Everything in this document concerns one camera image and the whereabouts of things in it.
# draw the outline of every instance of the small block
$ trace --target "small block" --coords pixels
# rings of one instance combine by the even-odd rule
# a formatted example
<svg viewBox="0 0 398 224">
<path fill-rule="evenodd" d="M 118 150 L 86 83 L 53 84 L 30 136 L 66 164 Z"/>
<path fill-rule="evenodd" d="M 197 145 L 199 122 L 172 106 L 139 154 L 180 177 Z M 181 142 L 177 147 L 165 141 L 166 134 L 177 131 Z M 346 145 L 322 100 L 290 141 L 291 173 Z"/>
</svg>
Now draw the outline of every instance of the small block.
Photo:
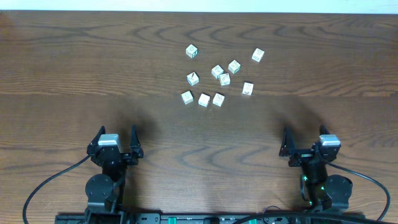
<svg viewBox="0 0 398 224">
<path fill-rule="evenodd" d="M 221 85 L 229 85 L 231 83 L 231 79 L 228 73 L 220 75 L 220 83 Z"/>
<path fill-rule="evenodd" d="M 220 65 L 216 65 L 213 69 L 211 69 L 211 74 L 216 78 L 219 79 L 220 75 L 224 73 L 224 69 L 221 68 Z"/>
<path fill-rule="evenodd" d="M 244 83 L 242 93 L 246 94 L 246 95 L 251 95 L 252 92 L 253 92 L 253 84 L 252 83 Z"/>
<path fill-rule="evenodd" d="M 191 91 L 186 91 L 185 93 L 181 94 L 182 101 L 187 105 L 191 102 L 193 102 L 193 96 L 191 94 Z"/>
<path fill-rule="evenodd" d="M 264 56 L 264 51 L 260 50 L 260 49 L 256 49 L 253 53 L 253 56 L 251 57 L 253 60 L 255 60 L 256 62 L 260 62 L 262 59 L 262 56 Z"/>
<path fill-rule="evenodd" d="M 229 65 L 228 69 L 232 72 L 232 74 L 235 74 L 236 72 L 241 69 L 241 64 L 237 62 L 236 60 L 233 60 Z"/>
<path fill-rule="evenodd" d="M 221 106 L 224 102 L 225 96 L 216 93 L 216 95 L 213 98 L 213 104 L 217 105 L 217 106 Z"/>
<path fill-rule="evenodd" d="M 199 77 L 195 72 L 187 75 L 187 80 L 191 86 L 199 82 Z"/>
<path fill-rule="evenodd" d="M 206 95 L 206 94 L 201 94 L 199 97 L 199 105 L 207 107 L 207 105 L 209 104 L 210 101 L 210 96 Z"/>
<path fill-rule="evenodd" d="M 198 49 L 194 45 L 189 45 L 185 50 L 185 53 L 190 57 L 194 58 L 198 54 Z"/>
</svg>

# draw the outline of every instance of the wood grain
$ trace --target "wood grain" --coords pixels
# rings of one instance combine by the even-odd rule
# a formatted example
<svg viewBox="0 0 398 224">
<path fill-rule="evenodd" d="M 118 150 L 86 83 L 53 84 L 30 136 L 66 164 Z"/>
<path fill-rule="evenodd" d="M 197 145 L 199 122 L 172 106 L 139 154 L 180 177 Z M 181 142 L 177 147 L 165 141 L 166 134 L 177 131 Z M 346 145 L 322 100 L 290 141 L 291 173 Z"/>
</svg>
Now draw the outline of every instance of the wood grain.
<svg viewBox="0 0 398 224">
<path fill-rule="evenodd" d="M 195 59 L 184 51 L 199 48 Z M 256 47 L 266 54 L 251 60 Z M 78 162 L 101 125 L 137 124 L 145 158 L 129 170 L 125 201 L 163 212 L 260 212 L 304 206 L 300 169 L 279 159 L 282 129 L 307 147 L 324 123 L 343 147 L 335 161 L 382 182 L 398 219 L 398 17 L 339 14 L 42 12 L 0 14 L 0 223 L 21 223 L 43 180 Z M 210 71 L 242 69 L 220 87 Z M 196 71 L 199 84 L 186 75 Z M 241 95 L 252 82 L 252 96 Z M 191 90 L 195 102 L 180 94 Z M 200 93 L 225 95 L 221 108 Z M 354 182 L 350 211 L 381 213 L 385 196 Z M 31 201 L 31 223 L 82 212 L 92 162 Z"/>
</svg>

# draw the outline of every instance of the black cable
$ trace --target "black cable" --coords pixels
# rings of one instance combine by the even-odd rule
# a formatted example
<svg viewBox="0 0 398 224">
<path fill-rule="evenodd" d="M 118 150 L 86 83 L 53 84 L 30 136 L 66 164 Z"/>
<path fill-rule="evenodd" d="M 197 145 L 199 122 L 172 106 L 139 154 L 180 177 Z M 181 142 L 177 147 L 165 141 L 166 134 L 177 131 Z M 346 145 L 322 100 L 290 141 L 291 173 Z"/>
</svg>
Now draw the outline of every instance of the black cable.
<svg viewBox="0 0 398 224">
<path fill-rule="evenodd" d="M 350 223 L 359 224 L 393 224 L 388 222 L 381 222 L 375 220 L 369 220 L 367 218 L 356 218 L 349 215 L 335 215 L 329 213 L 303 213 L 303 212 L 274 212 L 274 213 L 264 213 L 260 215 L 253 215 L 246 218 L 242 218 L 233 224 L 242 224 L 250 220 L 258 220 L 262 218 L 274 218 L 274 217 L 293 217 L 293 218 L 317 218 L 324 220 L 336 220 Z"/>
<path fill-rule="evenodd" d="M 282 210 L 276 205 L 270 205 L 270 206 L 266 207 L 266 209 L 264 209 L 264 211 L 262 213 L 265 214 L 267 212 L 268 208 L 278 208 L 279 210 Z M 263 222 L 263 224 L 268 224 L 267 222 L 269 221 L 269 219 L 267 218 L 267 221 L 265 221 L 265 219 L 263 218 L 263 219 L 261 219 L 261 221 Z"/>
<path fill-rule="evenodd" d="M 368 177 L 368 176 L 366 176 L 364 174 L 361 174 L 359 172 L 355 172 L 353 170 L 338 166 L 336 164 L 332 164 L 331 162 L 329 162 L 325 158 L 323 158 L 323 156 L 320 153 L 320 151 L 318 151 L 317 154 L 318 154 L 319 158 L 322 160 L 322 162 L 328 164 L 329 166 L 332 166 L 334 168 L 341 169 L 341 170 L 343 170 L 345 172 L 349 172 L 350 174 L 354 174 L 354 175 L 357 175 L 359 177 L 362 177 L 365 180 L 368 180 L 368 181 L 370 181 L 372 183 L 375 183 L 377 186 L 379 186 L 381 189 L 383 189 L 384 193 L 386 193 L 386 196 L 387 196 L 387 202 L 386 202 L 386 206 L 384 207 L 383 212 L 381 213 L 380 217 L 377 219 L 377 221 L 381 221 L 384 218 L 384 216 L 386 215 L 386 213 L 388 211 L 388 208 L 390 207 L 391 196 L 390 196 L 390 193 L 388 192 L 387 188 L 384 185 L 380 184 L 380 182 L 378 182 L 377 180 L 375 180 L 375 179 L 373 179 L 371 177 Z"/>
<path fill-rule="evenodd" d="M 32 197 L 36 194 L 36 192 L 38 190 L 40 190 L 46 183 L 50 182 L 50 180 L 52 180 L 52 179 L 54 179 L 54 178 L 56 178 L 56 177 L 58 177 L 58 176 L 60 176 L 60 175 L 62 175 L 64 173 L 66 173 L 66 172 L 78 167 L 80 164 L 84 163 L 88 158 L 90 158 L 90 155 L 86 156 L 84 159 L 82 159 L 80 162 L 76 163 L 75 165 L 73 165 L 73 166 L 71 166 L 71 167 L 59 172 L 58 174 L 55 174 L 55 175 L 49 177 L 47 180 L 43 181 L 39 186 L 37 186 L 36 189 L 32 193 L 30 193 L 29 197 L 27 198 L 27 200 L 25 202 L 24 209 L 22 210 L 22 218 L 24 219 L 24 223 L 25 224 L 29 224 L 29 222 L 27 221 L 27 218 L 26 218 L 27 206 L 28 206 L 30 200 L 32 199 Z"/>
</svg>

